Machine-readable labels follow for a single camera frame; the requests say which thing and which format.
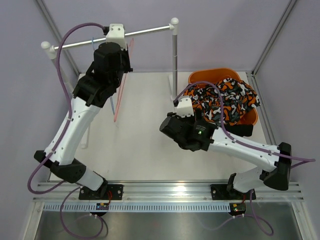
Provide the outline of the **pink wire hanger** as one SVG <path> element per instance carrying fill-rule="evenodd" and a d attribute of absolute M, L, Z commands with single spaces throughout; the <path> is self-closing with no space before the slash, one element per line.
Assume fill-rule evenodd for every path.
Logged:
<path fill-rule="evenodd" d="M 135 40 L 132 37 L 130 42 L 129 42 L 129 45 L 128 45 L 129 56 L 132 55 L 134 45 L 135 45 Z M 118 119 L 118 114 L 119 114 L 119 111 L 120 111 L 120 106 L 121 106 L 121 102 L 122 102 L 122 97 L 123 97 L 123 92 L 124 92 L 126 79 L 127 79 L 127 73 L 124 74 L 124 76 L 122 78 L 121 85 L 119 87 L 119 92 L 118 92 L 118 95 L 117 95 L 117 103 L 116 103 L 116 108 L 115 108 L 115 114 L 114 114 L 114 118 L 113 118 L 113 122 L 114 123 L 116 123 L 117 119 Z"/>

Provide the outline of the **blue wire hanger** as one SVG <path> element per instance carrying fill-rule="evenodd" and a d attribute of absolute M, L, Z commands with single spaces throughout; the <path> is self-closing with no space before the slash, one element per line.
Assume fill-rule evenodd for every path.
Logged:
<path fill-rule="evenodd" d="M 95 48 L 95 39 L 94 39 L 94 37 L 91 38 L 91 45 L 92 45 L 93 51 L 95 51 L 96 48 Z M 109 98 L 109 100 L 110 100 L 110 106 L 111 106 L 112 114 L 115 115 L 115 105 L 114 105 L 113 97 L 111 96 Z"/>

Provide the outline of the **black shorts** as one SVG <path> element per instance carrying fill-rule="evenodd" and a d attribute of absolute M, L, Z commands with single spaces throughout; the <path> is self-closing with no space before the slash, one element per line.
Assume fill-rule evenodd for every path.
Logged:
<path fill-rule="evenodd" d="M 229 133 L 237 135 L 239 137 L 251 137 L 254 129 L 254 126 L 252 124 L 226 124 L 224 127 Z"/>

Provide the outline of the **orange camouflage shorts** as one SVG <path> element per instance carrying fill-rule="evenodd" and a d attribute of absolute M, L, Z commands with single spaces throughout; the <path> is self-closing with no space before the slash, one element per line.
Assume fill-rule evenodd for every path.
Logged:
<path fill-rule="evenodd" d="M 249 84 L 230 77 L 214 83 L 214 86 L 195 84 L 183 95 L 191 99 L 193 109 L 199 109 L 206 121 L 217 125 L 221 124 L 220 100 L 223 100 L 223 123 L 231 126 L 260 106 L 259 97 Z"/>

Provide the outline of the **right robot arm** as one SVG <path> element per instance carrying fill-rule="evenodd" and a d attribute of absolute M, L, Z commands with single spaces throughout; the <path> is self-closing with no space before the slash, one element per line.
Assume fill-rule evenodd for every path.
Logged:
<path fill-rule="evenodd" d="M 173 112 L 167 114 L 159 130 L 183 150 L 223 153 L 255 165 L 246 172 L 231 174 L 227 183 L 211 184 L 213 200 L 255 199 L 255 189 L 264 186 L 278 191 L 289 188 L 292 147 L 288 143 L 267 145 L 227 136 L 221 127 L 204 119 Z"/>

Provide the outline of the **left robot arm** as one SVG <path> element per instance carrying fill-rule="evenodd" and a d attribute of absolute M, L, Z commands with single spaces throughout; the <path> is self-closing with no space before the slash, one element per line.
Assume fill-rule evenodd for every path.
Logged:
<path fill-rule="evenodd" d="M 71 111 L 49 146 L 34 154 L 58 178 L 82 185 L 92 199 L 108 195 L 108 182 L 78 161 L 75 153 L 95 116 L 120 87 L 123 75 L 132 70 L 127 44 L 100 44 L 93 53 L 93 62 L 74 88 Z"/>

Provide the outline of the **silver clothes rack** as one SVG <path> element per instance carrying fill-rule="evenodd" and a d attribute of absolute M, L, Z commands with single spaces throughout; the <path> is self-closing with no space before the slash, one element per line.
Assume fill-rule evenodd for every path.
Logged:
<path fill-rule="evenodd" d="M 172 18 L 171 22 L 166 26 L 144 29 L 135 32 L 127 33 L 125 30 L 125 39 L 126 37 L 134 37 L 164 31 L 171 31 L 172 32 L 172 42 L 173 44 L 177 44 L 177 36 L 178 36 L 178 24 L 179 20 L 177 18 Z M 95 22 L 87 22 L 76 25 L 72 29 L 70 29 L 64 37 L 61 39 L 59 46 L 54 47 L 49 42 L 44 41 L 41 43 L 42 49 L 45 50 L 48 57 L 55 63 L 55 67 L 57 70 L 57 75 L 64 91 L 66 101 L 68 104 L 68 113 L 66 115 L 65 123 L 62 125 L 62 130 L 57 134 L 57 139 L 53 140 L 52 143 L 49 145 L 49 149 L 46 150 L 47 153 L 55 153 L 58 147 L 61 145 L 61 142 L 65 138 L 65 135 L 70 128 L 72 122 L 72 100 L 68 94 L 66 84 L 63 80 L 62 71 L 60 67 L 60 57 L 61 52 L 63 50 L 67 50 L 73 47 L 81 47 L 86 45 L 86 42 L 76 42 L 71 44 L 66 44 L 67 38 L 76 30 L 84 28 L 84 27 L 98 27 L 102 31 L 104 30 L 103 25 L 95 23 Z M 104 38 L 98 39 L 97 42 L 99 44 L 106 43 L 106 36 Z M 122 77 L 124 72 L 110 72 L 107 74 L 98 74 L 94 73 L 93 70 L 93 62 L 91 63 L 90 67 L 88 68 L 86 74 L 78 81 L 77 85 L 73 90 L 73 97 L 80 98 L 84 100 L 85 105 L 89 106 L 96 106 L 98 108 L 102 108 L 105 102 L 117 91 L 117 88 L 120 87 L 122 83 Z"/>

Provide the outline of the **orange plastic basket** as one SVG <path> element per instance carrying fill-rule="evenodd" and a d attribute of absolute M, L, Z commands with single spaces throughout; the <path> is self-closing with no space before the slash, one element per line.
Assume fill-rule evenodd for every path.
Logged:
<path fill-rule="evenodd" d="M 215 84 L 226 78 L 232 78 L 237 81 L 242 80 L 239 74 L 231 68 L 212 68 L 198 70 L 190 74 L 188 77 L 188 83 L 194 84 L 200 80 L 209 80 L 209 82 Z M 253 109 L 247 112 L 241 119 L 236 123 L 237 125 L 255 125 L 258 122 L 258 112 Z"/>

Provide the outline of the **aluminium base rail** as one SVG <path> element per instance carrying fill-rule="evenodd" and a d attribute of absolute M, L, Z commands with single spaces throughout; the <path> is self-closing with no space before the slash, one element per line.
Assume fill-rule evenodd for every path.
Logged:
<path fill-rule="evenodd" d="M 42 192 L 55 186 L 58 182 L 36 183 L 36 191 Z M 212 202 L 211 185 L 224 184 L 224 181 L 213 180 L 151 180 L 151 181 L 108 181 L 108 185 L 123 185 L 120 202 Z M 45 194 L 31 193 L 33 201 L 60 202 L 72 190 L 79 187 L 73 183 L 63 183 L 56 189 Z M 255 202 L 304 202 L 304 195 L 298 182 L 290 182 L 287 191 L 271 189 L 267 186 L 255 189 Z"/>

